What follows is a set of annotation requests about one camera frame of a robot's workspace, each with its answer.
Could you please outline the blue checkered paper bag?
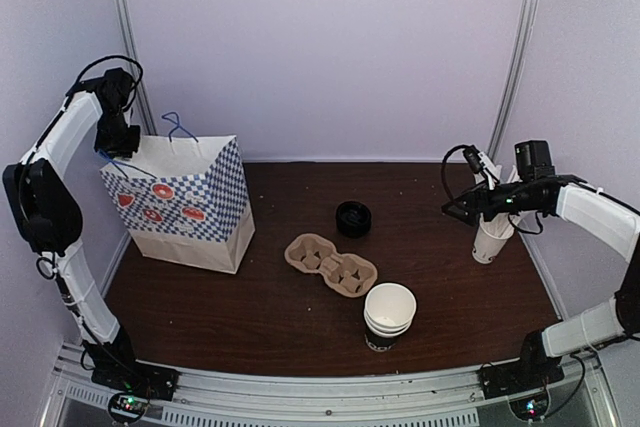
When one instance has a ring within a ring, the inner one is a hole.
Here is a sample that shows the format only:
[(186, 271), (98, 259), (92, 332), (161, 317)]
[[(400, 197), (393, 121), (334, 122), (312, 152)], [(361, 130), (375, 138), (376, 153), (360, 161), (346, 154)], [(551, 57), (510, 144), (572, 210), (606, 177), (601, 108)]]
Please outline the blue checkered paper bag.
[(105, 157), (100, 174), (141, 254), (234, 274), (255, 233), (236, 136), (196, 136), (175, 112), (165, 136), (144, 135), (128, 160)]

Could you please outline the stack of paper coffee cups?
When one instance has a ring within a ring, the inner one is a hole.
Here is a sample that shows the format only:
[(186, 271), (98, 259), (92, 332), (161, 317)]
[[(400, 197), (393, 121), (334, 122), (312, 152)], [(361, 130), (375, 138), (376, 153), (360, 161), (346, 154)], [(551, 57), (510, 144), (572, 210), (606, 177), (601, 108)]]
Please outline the stack of paper coffee cups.
[(413, 292), (398, 283), (382, 283), (366, 295), (365, 343), (375, 352), (389, 351), (408, 331), (417, 312)]

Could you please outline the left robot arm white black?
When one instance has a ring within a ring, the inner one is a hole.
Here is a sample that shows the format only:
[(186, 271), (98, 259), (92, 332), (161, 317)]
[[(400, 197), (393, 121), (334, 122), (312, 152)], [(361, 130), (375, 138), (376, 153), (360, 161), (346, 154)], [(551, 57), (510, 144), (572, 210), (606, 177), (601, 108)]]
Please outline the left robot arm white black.
[(134, 77), (122, 68), (97, 78), (78, 77), (38, 140), (2, 174), (17, 229), (38, 256), (38, 271), (56, 283), (94, 364), (103, 367), (123, 391), (137, 389), (144, 371), (89, 270), (81, 240), (81, 209), (64, 176), (91, 129), (97, 131), (97, 153), (136, 152), (140, 129), (130, 125), (126, 115), (136, 87)]

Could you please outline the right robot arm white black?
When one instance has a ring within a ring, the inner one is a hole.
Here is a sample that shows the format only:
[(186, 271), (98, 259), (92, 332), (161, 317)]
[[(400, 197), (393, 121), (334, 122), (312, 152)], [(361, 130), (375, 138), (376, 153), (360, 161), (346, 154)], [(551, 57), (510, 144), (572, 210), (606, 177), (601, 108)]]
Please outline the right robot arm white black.
[(459, 144), (475, 176), (474, 186), (454, 195), (445, 178), (448, 163), (440, 167), (448, 198), (443, 214), (476, 228), (473, 258), (491, 263), (506, 241), (519, 231), (518, 220), (531, 213), (535, 220), (557, 217), (582, 228), (617, 252), (627, 263), (620, 288), (608, 301), (529, 334), (522, 345), (512, 377), (519, 387), (535, 387), (563, 356), (586, 347), (639, 338), (639, 212), (589, 185), (575, 175), (559, 175), (544, 140), (515, 146), (514, 177), (499, 178), (500, 169), (476, 146)]

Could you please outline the bundle of wrapped white straws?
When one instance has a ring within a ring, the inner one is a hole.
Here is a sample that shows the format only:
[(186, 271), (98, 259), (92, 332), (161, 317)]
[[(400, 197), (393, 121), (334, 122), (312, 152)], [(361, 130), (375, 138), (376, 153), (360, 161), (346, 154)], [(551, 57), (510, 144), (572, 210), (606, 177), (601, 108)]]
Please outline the bundle of wrapped white straws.
[(525, 217), (524, 213), (508, 214), (499, 213), (492, 220), (480, 220), (480, 227), (490, 236), (496, 239), (508, 239), (515, 232), (515, 228)]

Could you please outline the white cup holding straws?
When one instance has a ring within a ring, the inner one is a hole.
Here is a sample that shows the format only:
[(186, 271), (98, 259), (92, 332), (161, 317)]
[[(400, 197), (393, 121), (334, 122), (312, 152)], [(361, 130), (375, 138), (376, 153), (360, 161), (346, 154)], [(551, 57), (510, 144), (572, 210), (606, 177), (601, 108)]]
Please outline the white cup holding straws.
[(497, 232), (493, 223), (481, 222), (472, 247), (473, 259), (480, 264), (492, 263), (513, 234), (509, 224)]

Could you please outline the stack of black lids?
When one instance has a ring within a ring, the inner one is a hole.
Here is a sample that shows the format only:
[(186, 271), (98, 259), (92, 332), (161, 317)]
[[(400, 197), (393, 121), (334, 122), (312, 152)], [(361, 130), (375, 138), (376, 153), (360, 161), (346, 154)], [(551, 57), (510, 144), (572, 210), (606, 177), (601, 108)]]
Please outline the stack of black lids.
[(335, 211), (337, 230), (349, 238), (360, 238), (368, 234), (372, 226), (372, 213), (358, 201), (342, 202)]

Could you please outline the brown cardboard cup carrier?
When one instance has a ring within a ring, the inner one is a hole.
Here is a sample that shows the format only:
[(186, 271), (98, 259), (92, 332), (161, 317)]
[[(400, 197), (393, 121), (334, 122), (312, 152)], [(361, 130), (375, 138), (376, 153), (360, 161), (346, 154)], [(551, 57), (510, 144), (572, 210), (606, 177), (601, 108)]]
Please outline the brown cardboard cup carrier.
[(353, 253), (339, 253), (314, 233), (296, 237), (284, 250), (285, 261), (303, 274), (320, 275), (327, 287), (347, 298), (366, 295), (378, 279), (377, 267)]

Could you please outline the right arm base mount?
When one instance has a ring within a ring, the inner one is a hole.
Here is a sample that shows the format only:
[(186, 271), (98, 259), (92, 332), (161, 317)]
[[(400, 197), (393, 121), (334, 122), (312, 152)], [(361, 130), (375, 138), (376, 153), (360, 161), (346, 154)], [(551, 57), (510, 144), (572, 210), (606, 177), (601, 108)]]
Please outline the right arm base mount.
[(485, 399), (542, 389), (548, 384), (563, 380), (564, 377), (563, 369), (554, 363), (544, 366), (541, 371), (522, 367), (519, 361), (487, 364), (478, 370), (478, 379)]

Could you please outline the left aluminium frame post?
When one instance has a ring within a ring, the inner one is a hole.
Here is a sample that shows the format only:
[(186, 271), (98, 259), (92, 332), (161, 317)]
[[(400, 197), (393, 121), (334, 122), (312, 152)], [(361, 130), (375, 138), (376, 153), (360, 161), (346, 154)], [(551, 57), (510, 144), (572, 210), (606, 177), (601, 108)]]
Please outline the left aluminium frame post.
[[(129, 6), (127, 0), (114, 0), (117, 18), (120, 26), (122, 42), (125, 54), (134, 60), (139, 61), (135, 45), (133, 26), (131, 23)], [(147, 134), (156, 134), (157, 129), (150, 109), (149, 99), (144, 82), (140, 83), (136, 97), (138, 105), (138, 115), (142, 121), (143, 130)]]

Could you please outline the aluminium frame post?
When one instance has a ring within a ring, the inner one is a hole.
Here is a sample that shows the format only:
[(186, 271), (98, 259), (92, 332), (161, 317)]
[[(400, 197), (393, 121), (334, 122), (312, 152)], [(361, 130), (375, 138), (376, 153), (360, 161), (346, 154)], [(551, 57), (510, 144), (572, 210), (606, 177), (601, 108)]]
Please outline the aluminium frame post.
[[(127, 0), (114, 0), (117, 18), (120, 26), (122, 42), (125, 54), (134, 60), (139, 61), (135, 45), (133, 26), (131, 23), (129, 6)], [(142, 121), (143, 130), (147, 134), (156, 134), (157, 129), (150, 109), (149, 99), (144, 82), (140, 83), (136, 97), (138, 105), (138, 115)]]
[(488, 145), (488, 154), (496, 158), (507, 131), (517, 89), (524, 69), (527, 48), (533, 31), (539, 0), (522, 0), (509, 69), (497, 117)]

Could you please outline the aluminium front rail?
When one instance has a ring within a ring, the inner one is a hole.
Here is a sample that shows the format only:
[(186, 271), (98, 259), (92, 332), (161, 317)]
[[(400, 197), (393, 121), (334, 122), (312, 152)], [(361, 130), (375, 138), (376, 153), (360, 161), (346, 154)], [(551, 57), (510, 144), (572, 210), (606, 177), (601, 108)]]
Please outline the aluminium front rail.
[(478, 367), (364, 377), (269, 377), (182, 368), (174, 397), (139, 426), (618, 426), (594, 354), (565, 359), (563, 379), (487, 398)]

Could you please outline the right aluminium frame post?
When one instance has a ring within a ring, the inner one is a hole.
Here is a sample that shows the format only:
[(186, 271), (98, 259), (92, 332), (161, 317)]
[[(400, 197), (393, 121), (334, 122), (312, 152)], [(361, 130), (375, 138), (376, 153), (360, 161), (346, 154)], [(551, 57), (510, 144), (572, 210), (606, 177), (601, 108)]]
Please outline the right aluminium frame post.
[(517, 89), (524, 69), (527, 48), (533, 31), (539, 0), (522, 0), (509, 69), (497, 117), (488, 145), (488, 154), (496, 158), (507, 131)]

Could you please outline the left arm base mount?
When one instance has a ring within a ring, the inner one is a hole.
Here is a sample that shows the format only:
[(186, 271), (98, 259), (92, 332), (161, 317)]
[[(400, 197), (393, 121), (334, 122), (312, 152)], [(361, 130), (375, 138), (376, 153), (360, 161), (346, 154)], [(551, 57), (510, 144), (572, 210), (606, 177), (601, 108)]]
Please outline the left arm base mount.
[(91, 380), (95, 384), (136, 397), (171, 401), (179, 380), (179, 372), (172, 368), (144, 363), (135, 363), (133, 367), (105, 363), (94, 368)]

